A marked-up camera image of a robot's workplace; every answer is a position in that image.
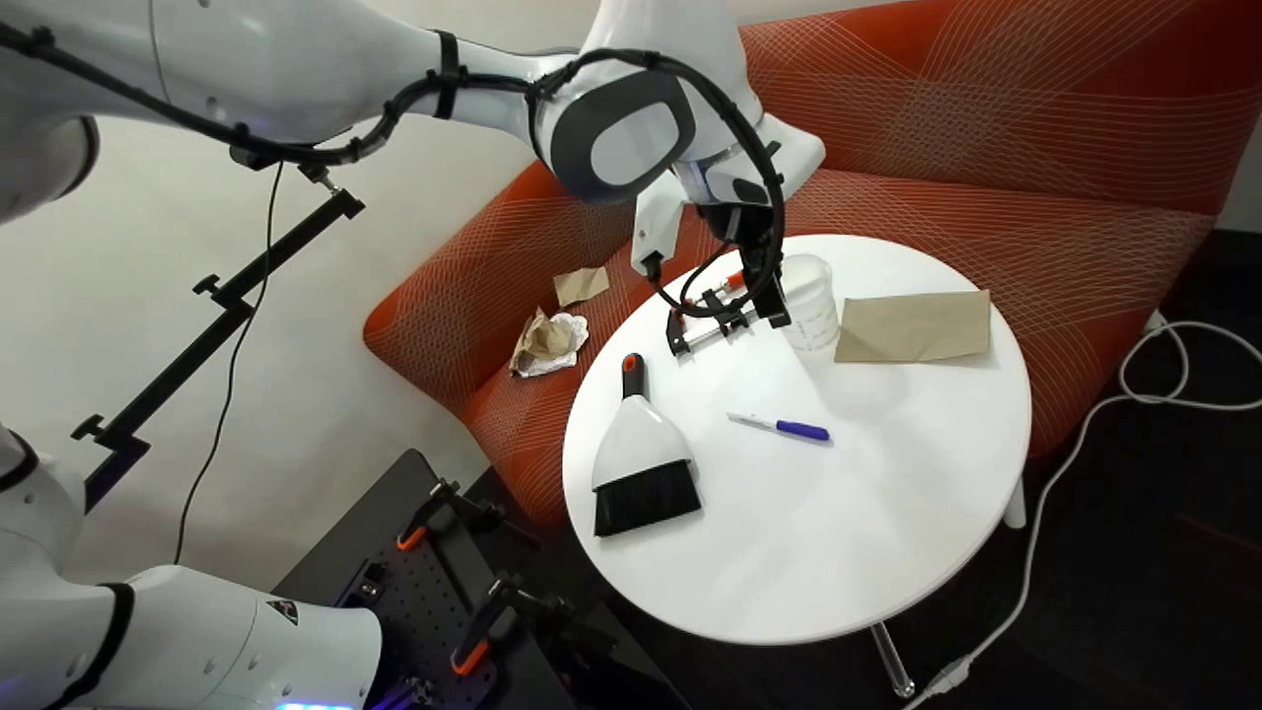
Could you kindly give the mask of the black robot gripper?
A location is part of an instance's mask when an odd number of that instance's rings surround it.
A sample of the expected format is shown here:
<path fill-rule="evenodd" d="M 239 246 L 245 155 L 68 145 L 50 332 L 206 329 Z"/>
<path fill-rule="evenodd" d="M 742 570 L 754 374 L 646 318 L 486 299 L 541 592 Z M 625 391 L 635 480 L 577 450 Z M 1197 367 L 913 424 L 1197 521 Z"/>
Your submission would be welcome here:
<path fill-rule="evenodd" d="M 704 213 L 704 221 L 724 246 L 738 250 L 742 278 L 745 278 L 745 290 L 749 290 L 761 318 L 769 318 L 771 329 L 790 329 L 791 316 L 790 316 L 786 290 L 775 278 L 775 263 L 779 263 L 775 213 L 769 207 L 713 207 Z M 704 303 L 713 309 L 719 332 L 749 329 L 738 299 L 708 292 Z"/>

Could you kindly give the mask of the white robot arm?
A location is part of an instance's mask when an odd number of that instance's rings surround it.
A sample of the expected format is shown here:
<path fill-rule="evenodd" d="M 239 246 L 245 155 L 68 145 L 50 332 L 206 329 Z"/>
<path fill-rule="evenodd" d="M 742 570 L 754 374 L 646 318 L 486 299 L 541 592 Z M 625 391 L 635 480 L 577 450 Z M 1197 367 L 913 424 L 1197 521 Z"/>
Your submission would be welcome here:
<path fill-rule="evenodd" d="M 742 250 L 745 297 L 786 325 L 786 199 L 824 145 L 771 117 L 745 80 L 721 0 L 595 0 L 571 53 L 498 53 L 410 29 L 368 0 L 0 0 L 4 208 L 68 199 L 101 113 L 185 126 L 239 167 L 369 159 L 405 113 L 518 134 L 577 199 L 639 199 L 671 176 Z M 357 710 L 381 667 L 368 606 L 297 602 L 180 564 L 123 583 L 64 576 L 81 518 L 144 454 L 168 391 L 86 433 L 96 474 L 64 474 L 23 433 L 0 474 L 4 710 Z"/>

